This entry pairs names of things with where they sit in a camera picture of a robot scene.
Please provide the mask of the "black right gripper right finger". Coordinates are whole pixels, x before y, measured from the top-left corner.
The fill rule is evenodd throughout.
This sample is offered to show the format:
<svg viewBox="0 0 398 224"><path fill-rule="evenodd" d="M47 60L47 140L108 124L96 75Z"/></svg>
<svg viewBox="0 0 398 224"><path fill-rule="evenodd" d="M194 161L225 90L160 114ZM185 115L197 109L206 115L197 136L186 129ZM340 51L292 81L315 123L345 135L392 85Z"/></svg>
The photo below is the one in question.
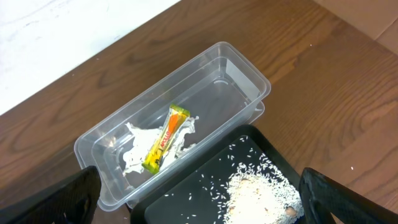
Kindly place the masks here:
<svg viewBox="0 0 398 224"><path fill-rule="evenodd" d="M307 223L397 223L397 214L339 184L315 169L304 168L299 193Z"/></svg>

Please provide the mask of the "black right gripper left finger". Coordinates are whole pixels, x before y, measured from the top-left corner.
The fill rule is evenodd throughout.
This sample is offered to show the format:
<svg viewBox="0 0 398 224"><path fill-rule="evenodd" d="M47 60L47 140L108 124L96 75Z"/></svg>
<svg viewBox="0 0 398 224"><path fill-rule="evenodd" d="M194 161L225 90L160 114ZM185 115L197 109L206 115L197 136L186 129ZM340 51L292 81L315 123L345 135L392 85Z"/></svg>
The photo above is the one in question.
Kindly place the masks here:
<svg viewBox="0 0 398 224"><path fill-rule="evenodd" d="M100 192L100 173L95 166L88 166L20 202L2 208L1 224L90 224Z"/></svg>

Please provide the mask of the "white tissue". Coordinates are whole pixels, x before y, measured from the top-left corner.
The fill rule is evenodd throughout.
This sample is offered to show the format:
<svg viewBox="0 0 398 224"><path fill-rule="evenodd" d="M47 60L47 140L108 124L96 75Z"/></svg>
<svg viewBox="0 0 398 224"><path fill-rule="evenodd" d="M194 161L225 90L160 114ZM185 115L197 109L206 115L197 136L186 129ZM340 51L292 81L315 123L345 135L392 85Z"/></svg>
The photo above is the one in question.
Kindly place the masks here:
<svg viewBox="0 0 398 224"><path fill-rule="evenodd" d="M183 148L185 144L185 137L188 134L195 133L195 121L199 120L200 117L190 117L182 125L182 131L177 136L175 142L171 145L171 148L163 156L163 163L160 166L160 170L166 169L173 161L184 156L190 149L196 146L196 143ZM142 163L149 153L155 140L159 137L162 126L155 129L141 129L135 127L131 123L126 123L126 127L131 132L134 140L133 147L123 154L123 160L126 166L123 170L123 176L131 172L137 172L139 174L144 172Z"/></svg>

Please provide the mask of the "green orange snack wrapper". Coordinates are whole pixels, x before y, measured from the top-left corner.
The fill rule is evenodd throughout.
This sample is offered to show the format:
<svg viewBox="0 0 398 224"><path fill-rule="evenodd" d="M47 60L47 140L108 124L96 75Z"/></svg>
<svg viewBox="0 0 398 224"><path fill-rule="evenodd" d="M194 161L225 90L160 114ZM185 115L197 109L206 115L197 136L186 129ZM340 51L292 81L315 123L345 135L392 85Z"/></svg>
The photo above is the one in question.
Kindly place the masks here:
<svg viewBox="0 0 398 224"><path fill-rule="evenodd" d="M172 143L179 133L181 125L189 117L190 112L188 110L175 104L170 105L169 113L163 125L162 131L152 145L149 153L146 155L146 158L142 163L143 168L145 168L151 174L156 174L160 171L164 154L170 149Z"/></svg>

